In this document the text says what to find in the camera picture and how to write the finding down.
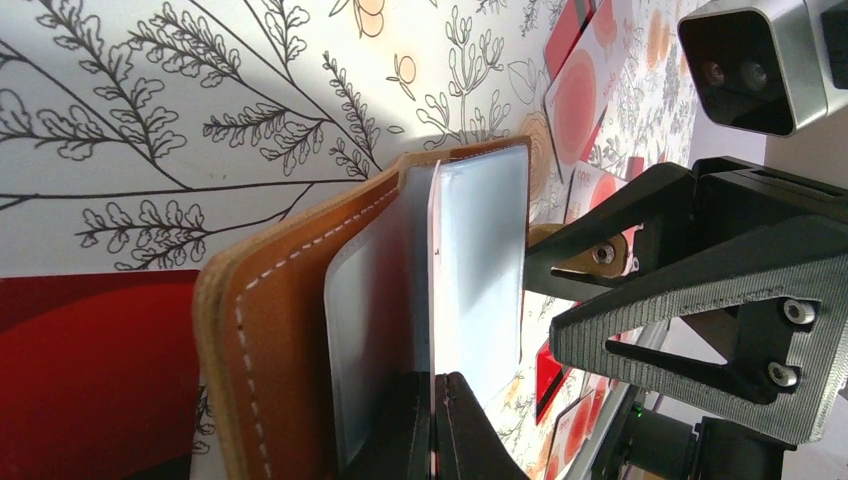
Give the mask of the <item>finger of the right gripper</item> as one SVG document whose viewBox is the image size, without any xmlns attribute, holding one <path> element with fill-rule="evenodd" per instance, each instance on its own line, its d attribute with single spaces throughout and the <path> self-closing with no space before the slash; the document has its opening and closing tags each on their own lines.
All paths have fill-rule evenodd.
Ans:
<svg viewBox="0 0 848 480">
<path fill-rule="evenodd" d="M 585 302 L 670 265 L 685 256 L 696 179 L 674 163 L 648 168 L 633 181 L 550 237 L 528 248 L 524 288 L 542 295 Z M 554 273 L 552 268 L 625 230 L 634 235 L 639 270 L 615 279 L 598 274 Z"/>
<path fill-rule="evenodd" d="M 550 346 L 564 364 L 815 442 L 847 377 L 847 259 L 668 268 L 558 316 Z"/>
</svg>

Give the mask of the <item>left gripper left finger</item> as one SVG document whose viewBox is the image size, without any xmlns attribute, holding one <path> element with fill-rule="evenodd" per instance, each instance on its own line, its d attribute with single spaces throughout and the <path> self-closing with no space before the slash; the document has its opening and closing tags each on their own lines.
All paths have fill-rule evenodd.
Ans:
<svg viewBox="0 0 848 480">
<path fill-rule="evenodd" d="M 428 479 L 430 477 L 430 384 L 424 372 L 399 377 L 377 422 L 341 479 Z"/>
</svg>

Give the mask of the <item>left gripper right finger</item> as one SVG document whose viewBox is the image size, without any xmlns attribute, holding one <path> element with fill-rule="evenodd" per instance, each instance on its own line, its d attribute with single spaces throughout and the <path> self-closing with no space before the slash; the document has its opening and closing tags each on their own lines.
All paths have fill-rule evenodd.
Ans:
<svg viewBox="0 0 848 480">
<path fill-rule="evenodd" d="M 435 378 L 436 479 L 525 479 L 459 372 Z"/>
</svg>

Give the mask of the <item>brown leather card holder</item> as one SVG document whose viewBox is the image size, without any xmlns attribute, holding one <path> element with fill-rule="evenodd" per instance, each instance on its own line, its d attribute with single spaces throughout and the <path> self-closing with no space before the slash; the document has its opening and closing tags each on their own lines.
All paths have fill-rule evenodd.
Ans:
<svg viewBox="0 0 848 480">
<path fill-rule="evenodd" d="M 521 357 L 532 141 L 402 155 L 359 187 L 217 254 L 195 338 L 227 476 L 341 479 L 392 384 L 429 375 L 427 220 L 439 170 L 436 377 L 484 409 Z"/>
</svg>

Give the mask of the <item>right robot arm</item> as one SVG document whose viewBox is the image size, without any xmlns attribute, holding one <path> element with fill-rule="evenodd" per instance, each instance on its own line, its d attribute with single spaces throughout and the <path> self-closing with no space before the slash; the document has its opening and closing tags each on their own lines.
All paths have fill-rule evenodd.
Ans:
<svg viewBox="0 0 848 480">
<path fill-rule="evenodd" d="M 847 191 L 731 157 L 650 167 L 537 225 L 528 290 L 571 300 L 554 358 L 625 383 L 591 467 L 777 479 L 847 380 Z"/>
</svg>

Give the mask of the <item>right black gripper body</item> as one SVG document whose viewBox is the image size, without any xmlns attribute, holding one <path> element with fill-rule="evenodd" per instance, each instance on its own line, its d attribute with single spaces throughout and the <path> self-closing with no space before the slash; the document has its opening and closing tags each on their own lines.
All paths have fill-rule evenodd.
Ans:
<svg viewBox="0 0 848 480">
<path fill-rule="evenodd" d="M 834 341 L 847 328 L 847 193 L 731 158 L 699 160 L 685 256 L 660 271 L 675 284 L 710 274 L 738 281 L 727 306 L 711 293 L 680 315 L 725 366 L 760 371 L 791 356 L 826 317 Z"/>
</svg>

